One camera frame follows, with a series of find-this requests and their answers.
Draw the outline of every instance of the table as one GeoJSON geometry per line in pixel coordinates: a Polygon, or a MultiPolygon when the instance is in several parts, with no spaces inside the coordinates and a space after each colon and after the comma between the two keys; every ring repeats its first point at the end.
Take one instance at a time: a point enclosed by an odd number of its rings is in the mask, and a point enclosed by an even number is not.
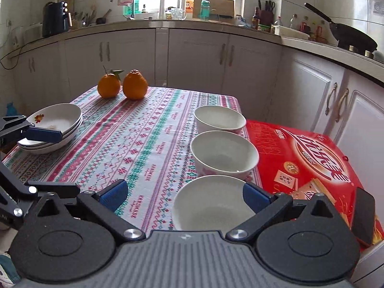
{"type": "MultiPolygon", "coordinates": [[[[122,92],[102,99],[94,87],[72,103],[82,109],[84,121],[67,146],[39,156],[16,147],[3,163],[22,182],[74,182],[82,191],[125,179],[128,198],[116,214],[147,234],[173,229],[175,195],[197,176],[189,147],[197,134],[194,110],[204,105],[239,110],[231,96],[163,87],[150,87],[141,101],[122,92]]],[[[245,129],[241,134],[247,137],[245,129]]],[[[260,186],[256,169],[248,180],[260,186]]]]}

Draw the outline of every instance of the cutting board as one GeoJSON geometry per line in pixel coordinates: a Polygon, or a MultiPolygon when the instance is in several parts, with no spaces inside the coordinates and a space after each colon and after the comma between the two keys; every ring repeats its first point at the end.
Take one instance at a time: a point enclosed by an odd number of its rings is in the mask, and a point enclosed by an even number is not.
{"type": "MultiPolygon", "coordinates": [[[[234,0],[207,0],[210,2],[209,6],[211,9],[210,19],[218,20],[217,15],[231,16],[230,20],[235,17],[235,1],[234,0]]],[[[193,0],[193,18],[200,18],[200,8],[201,8],[201,0],[193,0]]]]}

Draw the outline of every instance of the paper towel roll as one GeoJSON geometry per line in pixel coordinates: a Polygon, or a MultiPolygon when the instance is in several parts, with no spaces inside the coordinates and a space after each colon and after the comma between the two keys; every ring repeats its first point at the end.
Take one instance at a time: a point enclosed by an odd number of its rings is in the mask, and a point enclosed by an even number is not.
{"type": "Polygon", "coordinates": [[[180,0],[180,8],[182,9],[182,10],[186,10],[186,4],[187,4],[187,0],[180,0]]]}
{"type": "Polygon", "coordinates": [[[165,18],[166,18],[165,0],[160,0],[159,19],[165,19],[165,18]]]}

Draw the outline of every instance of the metal screw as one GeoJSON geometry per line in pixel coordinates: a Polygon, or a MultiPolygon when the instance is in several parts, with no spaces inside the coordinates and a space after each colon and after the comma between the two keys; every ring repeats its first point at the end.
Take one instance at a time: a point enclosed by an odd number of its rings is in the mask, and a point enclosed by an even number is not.
{"type": "Polygon", "coordinates": [[[31,194],[36,194],[37,193],[37,188],[34,186],[29,186],[28,190],[31,194]]]}
{"type": "Polygon", "coordinates": [[[229,232],[229,236],[233,239],[243,239],[248,236],[245,230],[234,229],[229,232]]]}
{"type": "Polygon", "coordinates": [[[142,234],[143,233],[141,230],[138,230],[135,228],[130,228],[130,229],[124,231],[124,237],[127,239],[136,239],[136,238],[141,237],[142,234]]]}
{"type": "Polygon", "coordinates": [[[15,209],[13,210],[13,214],[14,214],[15,216],[22,216],[22,215],[23,215],[23,211],[22,211],[20,208],[15,208],[15,209]]]}

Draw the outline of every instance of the red box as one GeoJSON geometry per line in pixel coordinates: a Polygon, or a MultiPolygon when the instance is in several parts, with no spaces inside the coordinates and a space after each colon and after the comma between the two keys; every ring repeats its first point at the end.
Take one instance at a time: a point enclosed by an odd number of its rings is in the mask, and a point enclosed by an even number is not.
{"type": "MultiPolygon", "coordinates": [[[[263,189],[310,199],[322,192],[350,226],[356,188],[363,188],[341,150],[326,135],[247,120],[250,141],[260,154],[263,189]]],[[[373,243],[384,238],[376,219],[373,243]]]]}

